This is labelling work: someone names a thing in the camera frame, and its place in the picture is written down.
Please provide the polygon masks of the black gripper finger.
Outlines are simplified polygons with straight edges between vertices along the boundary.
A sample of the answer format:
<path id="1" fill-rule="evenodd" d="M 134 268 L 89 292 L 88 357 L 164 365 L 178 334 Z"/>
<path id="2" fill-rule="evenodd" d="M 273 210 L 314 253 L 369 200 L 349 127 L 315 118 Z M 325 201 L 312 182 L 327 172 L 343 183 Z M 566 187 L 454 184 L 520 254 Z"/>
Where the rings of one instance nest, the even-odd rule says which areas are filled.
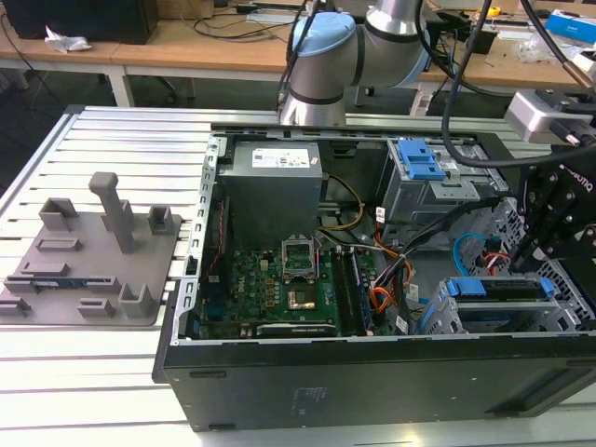
<path id="1" fill-rule="evenodd" d="M 595 218 L 594 219 L 557 219 L 551 204 L 554 195 L 550 195 L 548 209 L 550 211 L 550 240 L 553 252 L 546 261 L 563 260 L 595 254 Z"/>
<path id="2" fill-rule="evenodd" d="M 509 265 L 511 273 L 535 271 L 553 252 L 548 209 L 553 189 L 552 174 L 551 163 L 521 168 L 516 198 L 517 212 L 523 218 L 524 236 L 513 252 Z"/>

